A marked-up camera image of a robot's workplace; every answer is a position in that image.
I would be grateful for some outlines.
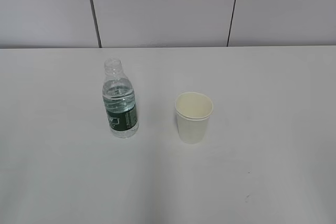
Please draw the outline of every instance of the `white paper cup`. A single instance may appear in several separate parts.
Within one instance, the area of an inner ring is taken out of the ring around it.
[[[182,93],[175,101],[175,109],[181,140],[188,144],[200,142],[213,110],[211,99],[196,92]]]

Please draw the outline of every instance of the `white table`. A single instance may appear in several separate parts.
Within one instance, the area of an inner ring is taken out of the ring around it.
[[[336,47],[0,50],[1,224],[336,223]],[[114,138],[103,62],[137,94]],[[174,101],[213,99],[205,140]]]

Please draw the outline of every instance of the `white wall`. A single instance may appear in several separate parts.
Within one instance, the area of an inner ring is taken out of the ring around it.
[[[93,0],[103,47],[226,46],[234,0]],[[0,48],[98,47],[89,0],[0,0]],[[336,45],[335,0],[236,0],[229,46]]]
[[[226,46],[234,0],[93,0],[103,47]]]
[[[0,0],[0,48],[97,47],[89,0]]]
[[[335,0],[236,1],[230,46],[335,44]]]

